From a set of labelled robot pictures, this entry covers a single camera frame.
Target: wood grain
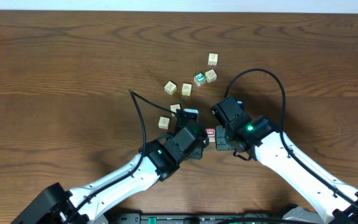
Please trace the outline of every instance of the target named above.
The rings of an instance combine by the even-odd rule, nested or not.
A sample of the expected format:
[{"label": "wood grain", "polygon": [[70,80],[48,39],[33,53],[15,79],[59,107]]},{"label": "wood grain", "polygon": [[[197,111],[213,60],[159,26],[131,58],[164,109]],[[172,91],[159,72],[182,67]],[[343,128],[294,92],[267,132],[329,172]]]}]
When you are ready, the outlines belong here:
[{"label": "wood grain", "polygon": [[[207,65],[209,53],[218,66]],[[285,131],[316,162],[358,187],[358,15],[0,11],[0,223],[41,190],[94,181],[142,144],[133,89],[164,107],[209,108],[248,68],[271,70],[287,91]],[[215,82],[190,99],[166,94],[169,80]],[[231,93],[254,116],[280,116],[277,84],[262,73]],[[163,111],[140,104],[148,139],[163,133]],[[143,212],[274,211],[287,202],[312,209],[258,162],[209,148],[165,182],[120,204]]]}]

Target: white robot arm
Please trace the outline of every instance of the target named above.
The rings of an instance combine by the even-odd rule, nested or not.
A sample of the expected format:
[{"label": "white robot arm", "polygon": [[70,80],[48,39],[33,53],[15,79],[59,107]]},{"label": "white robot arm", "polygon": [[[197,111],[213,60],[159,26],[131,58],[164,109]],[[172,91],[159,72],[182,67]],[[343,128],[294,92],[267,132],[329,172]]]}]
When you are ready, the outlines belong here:
[{"label": "white robot arm", "polygon": [[[293,150],[294,154],[302,160],[310,169],[330,182],[333,186],[345,193],[348,197],[357,200],[355,195],[358,190],[330,174],[314,160],[297,148],[286,134],[285,142]],[[271,168],[283,177],[296,191],[298,191],[313,206],[324,223],[334,219],[333,211],[339,209],[344,211],[350,206],[341,197],[333,194],[320,181],[304,170],[292,157],[288,156],[280,140],[279,133],[273,132],[262,139],[262,145],[255,147],[255,155],[259,162]]]},{"label": "white robot arm", "polygon": [[[84,197],[130,172],[138,163],[139,159],[140,154],[136,155],[129,163],[120,169],[102,177],[101,179],[82,187],[70,189],[70,193],[72,194],[69,198],[70,202],[74,205],[74,207],[79,206],[79,204],[84,200]],[[127,177],[126,179],[100,192],[97,197],[91,199],[90,203],[85,204],[78,211],[78,213],[80,213],[80,215],[87,215],[89,218],[88,223],[93,223],[104,212],[107,212],[110,208],[113,208],[125,198],[128,198],[140,191],[147,190],[149,187],[153,186],[153,184],[155,184],[160,178],[160,176],[156,173],[156,170],[156,166],[148,157],[143,158],[139,168],[132,176]]]}]

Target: wooden block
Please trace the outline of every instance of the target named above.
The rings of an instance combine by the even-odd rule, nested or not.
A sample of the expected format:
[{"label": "wooden block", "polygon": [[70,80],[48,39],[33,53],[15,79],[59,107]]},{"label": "wooden block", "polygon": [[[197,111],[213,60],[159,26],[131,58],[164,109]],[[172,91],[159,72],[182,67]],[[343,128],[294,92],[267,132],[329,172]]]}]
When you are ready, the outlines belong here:
[{"label": "wooden block", "polygon": [[202,72],[194,76],[194,82],[197,84],[197,86],[200,86],[204,84],[206,81],[206,78]]},{"label": "wooden block", "polygon": [[158,122],[158,127],[162,129],[167,129],[169,127],[169,118],[166,117],[160,117],[160,122]]},{"label": "wooden block", "polygon": [[181,94],[183,96],[190,96],[191,93],[191,84],[184,83],[183,87],[181,88]]},{"label": "wooden block", "polygon": [[218,55],[217,54],[209,54],[208,65],[216,65],[217,63],[218,63]]},{"label": "wooden block", "polygon": [[213,69],[211,69],[205,73],[205,77],[206,77],[206,81],[210,83],[215,81],[218,76],[216,75],[216,72]]},{"label": "wooden block", "polygon": [[164,90],[169,93],[169,95],[172,95],[177,90],[177,86],[173,82],[169,81],[165,85]]},{"label": "wooden block", "polygon": [[215,142],[216,130],[214,128],[207,128],[206,133],[208,134],[209,142]]},{"label": "wooden block", "polygon": [[181,110],[180,108],[180,104],[177,105],[171,105],[171,111],[173,112],[177,112],[177,109]]}]

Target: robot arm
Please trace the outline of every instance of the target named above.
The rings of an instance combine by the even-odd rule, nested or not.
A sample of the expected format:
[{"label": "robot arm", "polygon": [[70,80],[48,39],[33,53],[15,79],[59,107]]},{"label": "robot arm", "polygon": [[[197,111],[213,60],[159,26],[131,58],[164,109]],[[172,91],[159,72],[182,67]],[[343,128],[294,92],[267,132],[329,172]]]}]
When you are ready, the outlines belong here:
[{"label": "robot arm", "polygon": [[[348,197],[357,200],[355,195],[358,190],[327,172],[320,165],[315,163],[310,157],[298,149],[291,140],[284,135],[285,142],[291,147],[295,155],[302,160],[315,173],[326,179]],[[283,177],[296,191],[298,191],[313,206],[324,223],[329,223],[334,219],[333,211],[345,210],[350,204],[341,197],[333,194],[320,181],[304,170],[292,157],[288,156],[283,148],[280,135],[276,132],[263,138],[262,145],[255,147],[257,160],[263,165],[271,168],[278,175]]]},{"label": "robot arm", "polygon": [[[144,155],[138,154],[122,168],[82,187],[64,191],[59,183],[41,192],[12,224],[76,223],[90,224],[104,212],[137,192],[147,190],[157,181],[164,181],[175,173],[188,158],[201,159],[208,135],[197,123],[198,111],[177,110],[175,134],[164,136],[165,142],[155,139],[146,144]],[[124,178],[136,167],[132,175]],[[95,195],[81,206],[84,199]]]},{"label": "robot arm", "polygon": [[311,169],[320,178],[353,200],[358,206],[358,190],[327,172],[315,161],[297,148],[284,133],[284,148],[279,128],[266,117],[252,119],[240,101],[232,96],[213,106],[222,126],[216,127],[216,148],[220,151],[236,150],[246,152],[248,159],[260,161],[283,177],[318,212],[324,223],[358,223],[358,209],[334,194],[332,189],[305,170],[292,156]]},{"label": "robot arm", "polygon": [[[120,169],[102,177],[101,179],[82,187],[70,189],[70,202],[74,205],[74,207],[77,207],[84,200],[84,197],[130,172],[138,163],[139,159],[140,154],[136,155],[130,162]],[[156,173],[156,169],[156,166],[148,157],[143,158],[142,163],[140,164],[138,170],[134,172],[134,175],[127,177],[126,179],[100,192],[97,197],[91,199],[90,203],[84,205],[78,213],[80,215],[88,216],[88,223],[92,223],[104,212],[107,212],[110,208],[113,208],[125,198],[128,198],[137,192],[147,190],[149,187],[153,186],[153,184],[155,184],[160,178],[160,176]]]}]

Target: black cable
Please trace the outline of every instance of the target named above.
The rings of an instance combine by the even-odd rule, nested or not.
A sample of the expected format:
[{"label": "black cable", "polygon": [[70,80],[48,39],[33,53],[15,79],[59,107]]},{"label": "black cable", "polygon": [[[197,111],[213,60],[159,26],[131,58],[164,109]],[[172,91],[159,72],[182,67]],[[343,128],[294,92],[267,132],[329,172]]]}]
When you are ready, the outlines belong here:
[{"label": "black cable", "polygon": [[146,102],[146,103],[148,103],[148,104],[150,104],[150,105],[152,105],[152,106],[154,106],[154,107],[156,107],[156,108],[158,108],[158,109],[164,110],[164,111],[169,112],[169,113],[173,113],[174,115],[177,115],[177,113],[176,113],[175,111],[171,111],[171,110],[168,110],[168,109],[166,109],[166,108],[163,108],[162,106],[156,105],[155,103],[152,103],[152,102],[150,102],[149,100],[146,100],[145,98],[139,96],[139,95],[138,95],[137,93],[135,93],[135,92],[133,92],[133,94],[134,94],[135,96],[137,96],[139,99],[143,100],[144,102]]},{"label": "black cable", "polygon": [[229,93],[230,87],[233,85],[233,83],[242,75],[249,73],[249,72],[264,72],[267,73],[268,75],[270,75],[271,77],[273,77],[276,82],[278,83],[278,85],[280,86],[281,89],[281,94],[282,94],[282,102],[283,102],[283,106],[282,106],[282,113],[281,113],[281,120],[280,120],[280,139],[281,142],[285,148],[285,150],[287,151],[288,155],[291,156],[302,168],[304,168],[310,175],[312,175],[314,178],[316,178],[318,181],[320,181],[322,184],[324,184],[328,189],[332,190],[334,192],[334,195],[338,195],[340,196],[342,199],[344,199],[345,201],[347,201],[349,204],[353,205],[356,209],[358,209],[358,205],[356,205],[356,203],[353,202],[353,200],[351,198],[349,198],[347,195],[345,195],[343,192],[341,192],[339,189],[337,189],[336,187],[332,186],[329,182],[327,182],[326,180],[324,180],[322,177],[320,177],[318,174],[316,174],[313,170],[311,170],[308,166],[306,166],[302,161],[299,160],[299,158],[296,157],[296,155],[293,153],[293,151],[287,146],[287,144],[285,143],[284,140],[284,117],[285,117],[285,91],[284,91],[284,87],[281,84],[280,80],[270,71],[268,70],[264,70],[261,68],[252,68],[252,69],[248,69],[240,74],[238,74],[236,77],[233,78],[233,80],[229,83],[229,85],[226,88],[226,92],[224,93],[224,97],[227,97],[227,94]]},{"label": "black cable", "polygon": [[78,211],[88,202],[91,201],[91,199],[95,196],[97,196],[97,194],[99,194],[100,192],[106,190],[107,188],[113,186],[114,184],[132,176],[134,174],[134,172],[136,172],[136,170],[139,168],[140,164],[142,163],[143,161],[143,157],[144,157],[144,154],[146,152],[146,143],[147,143],[147,139],[146,139],[146,128],[144,126],[144,120],[143,120],[143,116],[142,116],[142,112],[140,112],[140,108],[139,108],[139,105],[137,104],[136,102],[136,98],[135,96],[143,99],[144,101],[147,101],[145,98],[139,96],[138,94],[134,93],[132,90],[129,90],[129,93],[131,94],[131,97],[134,101],[134,104],[135,104],[135,107],[136,107],[136,110],[137,110],[137,114],[139,115],[139,119],[140,119],[140,125],[142,126],[142,133],[143,133],[143,150],[142,150],[142,154],[140,155],[140,159],[139,161],[137,162],[136,166],[130,171],[128,172],[126,175],[123,175],[122,177],[118,178],[117,180],[105,185],[104,187],[101,187],[100,189],[98,189],[97,191],[93,192],[92,194],[89,194],[73,211],[73,213],[66,219],[66,221],[63,223],[63,224],[67,224],[69,223],[73,218],[74,216],[78,213]]},{"label": "black cable", "polygon": [[236,157],[242,159],[243,161],[250,161],[250,160],[251,160],[251,157],[250,157],[250,156],[249,156],[248,159],[247,159],[247,158],[245,158],[244,156],[242,156],[242,155],[240,155],[240,154],[237,154],[237,152],[238,152],[237,149],[234,150],[233,156],[236,156]]},{"label": "black cable", "polygon": [[294,220],[282,220],[279,218],[258,218],[258,217],[231,218],[228,220],[218,222],[217,224],[230,224],[230,223],[242,223],[242,222],[261,222],[261,223],[280,223],[280,224],[317,224],[317,223],[294,221]]}]

